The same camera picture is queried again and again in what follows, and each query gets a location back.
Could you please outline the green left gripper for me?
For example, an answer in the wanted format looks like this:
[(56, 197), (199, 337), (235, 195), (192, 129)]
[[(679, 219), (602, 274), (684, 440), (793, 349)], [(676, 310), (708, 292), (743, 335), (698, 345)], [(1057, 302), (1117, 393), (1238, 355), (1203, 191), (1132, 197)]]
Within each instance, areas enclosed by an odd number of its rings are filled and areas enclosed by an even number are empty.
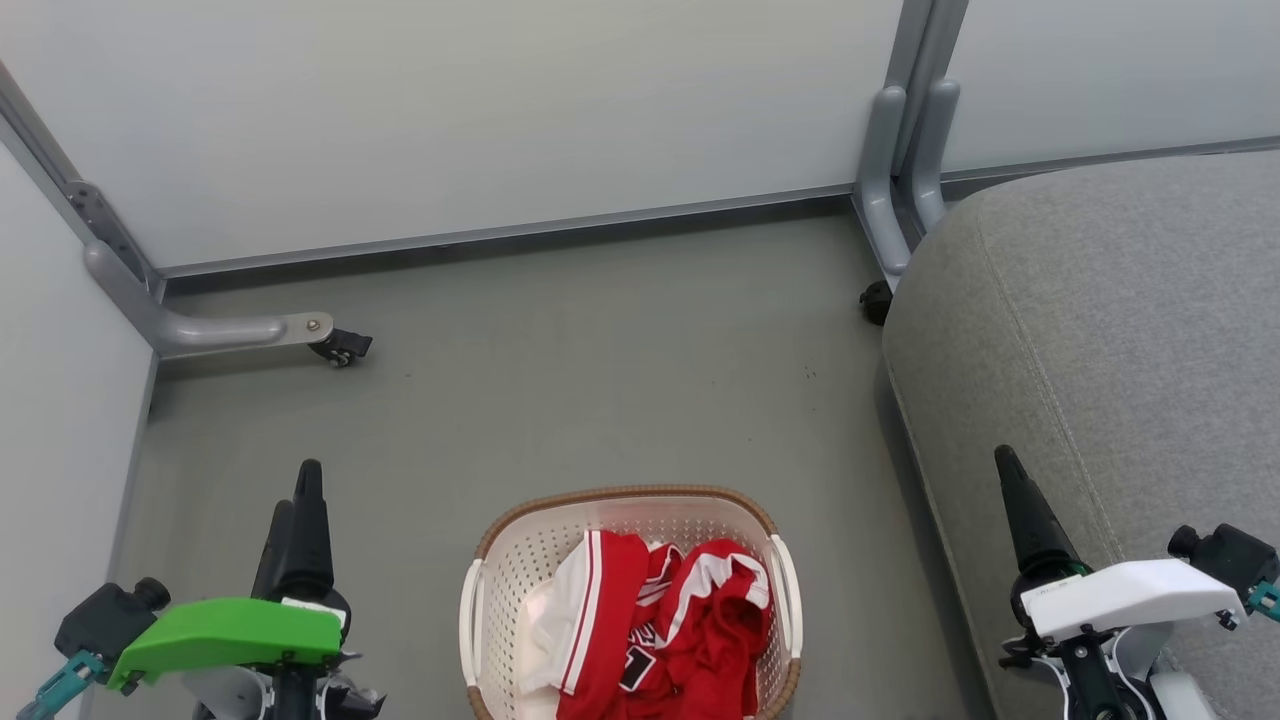
[(353, 614), (335, 588), (320, 461), (303, 460), (292, 497), (274, 507), (250, 596), (163, 614), (142, 605), (150, 625), (125, 632), (131, 643), (111, 664), (108, 689), (215, 667), (320, 667), (339, 657)]

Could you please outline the grey fabric sofa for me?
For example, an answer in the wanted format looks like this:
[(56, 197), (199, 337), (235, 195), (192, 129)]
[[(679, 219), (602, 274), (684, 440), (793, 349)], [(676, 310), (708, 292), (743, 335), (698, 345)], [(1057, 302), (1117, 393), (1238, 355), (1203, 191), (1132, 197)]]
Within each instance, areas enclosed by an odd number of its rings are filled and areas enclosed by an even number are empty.
[(1020, 635), (995, 450), (1084, 562), (1166, 559), (1179, 527), (1280, 550), (1280, 151), (995, 186), (899, 283), (884, 366), (997, 720), (1061, 720), (998, 666)]

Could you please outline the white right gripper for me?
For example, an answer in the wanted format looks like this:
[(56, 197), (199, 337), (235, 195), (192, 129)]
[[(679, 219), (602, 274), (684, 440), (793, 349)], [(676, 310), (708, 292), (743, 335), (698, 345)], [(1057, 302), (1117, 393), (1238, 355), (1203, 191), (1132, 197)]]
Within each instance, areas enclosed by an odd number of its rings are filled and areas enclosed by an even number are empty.
[(995, 448), (1007, 527), (1021, 577), (1071, 577), (1018, 598), (1041, 639), (1179, 623), (1225, 612), (1245, 621), (1236, 592), (1179, 559), (1120, 562), (1089, 575), (1041, 488), (1009, 445)]

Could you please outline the red shirt with black patch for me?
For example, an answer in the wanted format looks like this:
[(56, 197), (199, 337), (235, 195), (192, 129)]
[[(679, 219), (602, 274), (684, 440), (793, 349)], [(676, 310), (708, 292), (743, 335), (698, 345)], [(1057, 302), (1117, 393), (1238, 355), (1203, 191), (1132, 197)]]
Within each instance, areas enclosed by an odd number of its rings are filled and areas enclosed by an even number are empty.
[(748, 720), (773, 619), (763, 564), (732, 539), (675, 552), (643, 585), (608, 720)]

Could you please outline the grey curved partition leg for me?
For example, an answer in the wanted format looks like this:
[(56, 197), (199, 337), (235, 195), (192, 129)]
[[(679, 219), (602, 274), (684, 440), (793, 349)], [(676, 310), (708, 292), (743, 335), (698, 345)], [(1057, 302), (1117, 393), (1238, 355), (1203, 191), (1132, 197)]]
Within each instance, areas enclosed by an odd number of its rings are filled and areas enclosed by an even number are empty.
[(899, 86), (873, 97), (852, 193), (861, 228), (890, 291), (896, 291), (911, 251), (893, 205), (893, 159), (908, 92)]
[(104, 293), (164, 359), (196, 357), (287, 346), (342, 347), (346, 337), (326, 313), (261, 316), (188, 316), (152, 297), (104, 242), (84, 246), (84, 265)]
[(918, 133), (904, 179), (920, 237), (928, 234), (946, 213), (941, 165), (961, 87), (955, 79), (933, 83), (918, 122)]

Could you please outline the white perforated laundry basket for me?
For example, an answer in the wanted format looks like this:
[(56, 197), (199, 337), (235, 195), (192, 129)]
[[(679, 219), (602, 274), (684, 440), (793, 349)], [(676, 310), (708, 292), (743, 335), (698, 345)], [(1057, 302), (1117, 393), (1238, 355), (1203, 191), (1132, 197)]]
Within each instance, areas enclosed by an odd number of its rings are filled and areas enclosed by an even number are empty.
[(780, 611), (758, 665), (762, 708), (750, 720), (791, 720), (804, 641), (796, 568), (769, 514), (718, 486), (616, 486), (536, 498), (499, 516), (480, 541), (460, 598), (460, 661), (476, 720), (554, 719), (548, 692), (518, 691), (534, 661), (529, 623), (541, 612), (554, 570), (584, 532), (598, 529), (685, 551), (724, 537), (760, 559)]

